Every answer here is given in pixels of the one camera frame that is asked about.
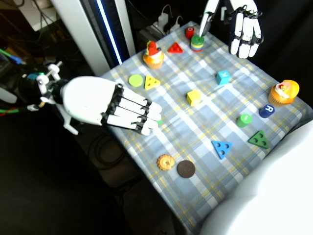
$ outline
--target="orange cupcake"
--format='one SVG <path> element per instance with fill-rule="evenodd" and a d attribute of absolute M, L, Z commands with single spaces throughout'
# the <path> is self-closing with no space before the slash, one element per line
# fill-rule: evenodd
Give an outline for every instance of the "orange cupcake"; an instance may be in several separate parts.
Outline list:
<path fill-rule="evenodd" d="M 164 60 L 164 53 L 161 48 L 157 48 L 157 45 L 153 41 L 147 43 L 146 53 L 142 56 L 143 61 L 151 69 L 159 69 L 162 66 Z"/>
<path fill-rule="evenodd" d="M 271 88 L 268 100 L 275 106 L 291 104 L 298 95 L 299 89 L 299 85 L 295 81 L 284 80 Z"/>

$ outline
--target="dark blue cylinder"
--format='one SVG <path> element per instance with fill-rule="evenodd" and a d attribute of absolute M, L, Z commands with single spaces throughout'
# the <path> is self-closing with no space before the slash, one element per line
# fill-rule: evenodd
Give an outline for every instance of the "dark blue cylinder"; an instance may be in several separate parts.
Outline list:
<path fill-rule="evenodd" d="M 265 105 L 262 109 L 259 110 L 259 115 L 263 118 L 268 118 L 275 112 L 275 109 L 270 104 Z"/>

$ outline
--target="green cable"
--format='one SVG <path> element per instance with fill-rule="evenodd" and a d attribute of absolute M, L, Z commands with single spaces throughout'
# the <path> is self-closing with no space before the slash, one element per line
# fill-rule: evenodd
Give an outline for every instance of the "green cable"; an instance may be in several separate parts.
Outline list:
<path fill-rule="evenodd" d="M 18 113 L 19 112 L 19 109 L 12 109 L 12 110 L 5 110 L 5 109 L 0 109 L 0 114 L 4 114 L 4 113 L 7 113 L 7 114 L 14 114 L 14 113 Z"/>
<path fill-rule="evenodd" d="M 6 55 L 6 56 L 8 56 L 8 57 L 11 57 L 11 54 L 10 54 L 10 53 L 6 52 L 5 50 L 2 50 L 1 48 L 0 48 L 0 52 L 1 52 L 3 55 Z"/>

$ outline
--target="tablecloth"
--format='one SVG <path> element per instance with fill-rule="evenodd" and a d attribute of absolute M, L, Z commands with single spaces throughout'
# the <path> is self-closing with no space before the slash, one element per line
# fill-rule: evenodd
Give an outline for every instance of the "tablecloth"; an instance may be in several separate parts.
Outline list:
<path fill-rule="evenodd" d="M 160 69 L 149 69 L 141 52 L 103 77 L 125 84 L 162 106 L 163 124 L 149 136 L 118 127 L 110 129 L 188 233 L 198 234 L 210 211 L 290 129 L 309 119 L 312 109 L 297 98 L 291 105 L 276 108 L 269 118 L 261 118 L 258 110 L 268 104 L 269 88 L 277 81 L 248 60 L 229 54 L 228 46 L 209 33 L 203 51 L 193 52 L 184 35 L 188 26 L 198 33 L 199 26 L 189 22 L 157 42 L 165 53 Z M 167 52 L 174 42 L 181 46 L 183 54 Z M 215 76 L 223 70 L 229 71 L 231 80 L 219 86 Z M 148 91 L 144 85 L 133 88 L 128 84 L 132 74 L 151 75 L 161 85 Z M 191 90 L 201 92 L 202 102 L 198 106 L 191 107 L 186 101 Z M 243 113 L 250 114 L 253 121 L 240 128 L 236 118 Z M 247 142 L 259 130 L 264 131 L 269 149 Z M 218 157 L 212 141 L 232 143 L 224 159 Z M 175 158 L 176 165 L 170 171 L 157 166 L 157 159 L 163 154 Z M 176 166 L 183 160 L 195 165 L 196 173 L 191 178 L 182 178 L 177 172 Z"/>

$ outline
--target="red cylinder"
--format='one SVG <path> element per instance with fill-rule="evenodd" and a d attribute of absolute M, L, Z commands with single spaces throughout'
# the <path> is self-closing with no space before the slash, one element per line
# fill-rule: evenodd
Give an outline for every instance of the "red cylinder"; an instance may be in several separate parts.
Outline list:
<path fill-rule="evenodd" d="M 186 38 L 191 39 L 194 34 L 195 34 L 195 29 L 193 27 L 186 28 L 185 30 Z"/>

